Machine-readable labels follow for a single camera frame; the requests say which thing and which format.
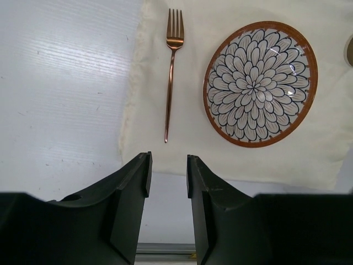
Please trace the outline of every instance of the cream cloth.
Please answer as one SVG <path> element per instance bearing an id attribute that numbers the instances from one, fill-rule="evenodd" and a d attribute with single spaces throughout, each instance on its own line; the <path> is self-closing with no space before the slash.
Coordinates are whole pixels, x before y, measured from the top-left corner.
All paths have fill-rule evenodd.
<path id="1" fill-rule="evenodd" d="M 165 144 L 168 8 L 183 10 L 185 44 L 176 53 Z M 123 162 L 152 151 L 154 171 L 185 175 L 191 154 L 224 179 L 333 189 L 353 138 L 353 69 L 344 59 L 353 34 L 352 13 L 348 0 L 145 0 L 120 136 Z M 219 45 L 239 28 L 263 20 L 286 23 L 306 37 L 318 61 L 319 82 L 308 115 L 293 133 L 273 145 L 248 149 L 214 130 L 202 85 Z"/>

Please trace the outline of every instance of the copper fork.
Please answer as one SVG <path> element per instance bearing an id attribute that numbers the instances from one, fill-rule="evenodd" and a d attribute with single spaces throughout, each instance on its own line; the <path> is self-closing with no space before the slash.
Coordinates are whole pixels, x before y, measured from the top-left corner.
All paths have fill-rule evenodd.
<path id="1" fill-rule="evenodd" d="M 168 93 L 167 93 L 167 110 L 165 112 L 165 131 L 164 131 L 164 142 L 168 142 L 168 131 L 170 121 L 170 109 L 172 107 L 172 93 L 173 93 L 173 72 L 174 72 L 174 59 L 175 53 L 184 44 L 184 24 L 183 14 L 180 10 L 180 24 L 179 24 L 179 11 L 176 10 L 176 16 L 173 9 L 173 17 L 169 9 L 168 27 L 167 27 L 167 45 L 172 50 L 172 58 L 170 59 L 170 71 L 168 81 Z"/>

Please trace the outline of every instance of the white corrugated surface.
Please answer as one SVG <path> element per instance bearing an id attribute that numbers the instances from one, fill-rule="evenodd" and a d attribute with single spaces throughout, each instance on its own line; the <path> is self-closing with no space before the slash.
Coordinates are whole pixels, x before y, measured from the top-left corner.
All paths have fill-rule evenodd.
<path id="1" fill-rule="evenodd" d="M 120 168 L 117 138 L 141 3 L 2 1 L 1 191 L 59 200 Z M 350 152 L 338 192 L 353 186 L 352 160 Z M 307 191 L 232 184 L 250 195 Z M 185 177 L 153 175 L 140 242 L 194 242 Z"/>

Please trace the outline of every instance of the ceramic plate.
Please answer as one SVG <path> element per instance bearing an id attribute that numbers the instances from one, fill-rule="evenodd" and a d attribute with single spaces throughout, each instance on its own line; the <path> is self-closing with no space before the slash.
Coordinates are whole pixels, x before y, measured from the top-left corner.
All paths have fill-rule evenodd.
<path id="1" fill-rule="evenodd" d="M 214 54 L 204 82 L 206 113 L 236 145 L 271 145 L 305 118 L 317 82 L 315 55 L 301 33 L 279 22 L 254 23 Z"/>

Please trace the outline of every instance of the white background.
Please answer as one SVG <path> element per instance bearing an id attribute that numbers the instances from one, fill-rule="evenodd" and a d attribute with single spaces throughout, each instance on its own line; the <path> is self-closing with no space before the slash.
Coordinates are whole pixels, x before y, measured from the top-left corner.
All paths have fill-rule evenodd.
<path id="1" fill-rule="evenodd" d="M 1 2 L 0 191 L 60 200 L 120 168 L 117 140 L 141 4 Z M 335 192 L 347 193 L 353 186 L 352 160 L 353 151 Z M 318 192 L 231 184 L 249 195 Z M 153 174 L 140 242 L 194 242 L 185 176 Z"/>

